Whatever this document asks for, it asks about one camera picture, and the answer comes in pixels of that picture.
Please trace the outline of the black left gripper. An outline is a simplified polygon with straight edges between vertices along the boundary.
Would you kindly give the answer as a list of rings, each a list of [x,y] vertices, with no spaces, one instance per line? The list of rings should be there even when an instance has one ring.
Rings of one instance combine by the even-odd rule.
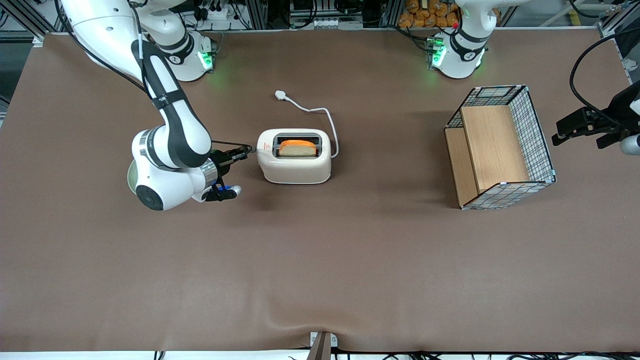
[[[639,133],[639,101],[640,82],[636,82],[622,89],[611,99],[607,114],[619,123],[619,127],[628,130],[632,135]],[[589,107],[582,107],[562,119],[556,121],[557,133],[552,137],[553,146],[557,147],[581,136],[592,136],[610,130],[610,121],[593,111]],[[605,133],[596,140],[599,150],[621,142],[626,132]]]

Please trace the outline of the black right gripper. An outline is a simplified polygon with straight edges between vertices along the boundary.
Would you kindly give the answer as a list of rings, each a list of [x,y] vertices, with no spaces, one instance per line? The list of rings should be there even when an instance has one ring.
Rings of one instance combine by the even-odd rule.
[[[215,165],[218,176],[225,176],[231,169],[232,164],[249,158],[251,146],[238,146],[237,148],[222,151],[214,149],[209,155],[209,159]]]

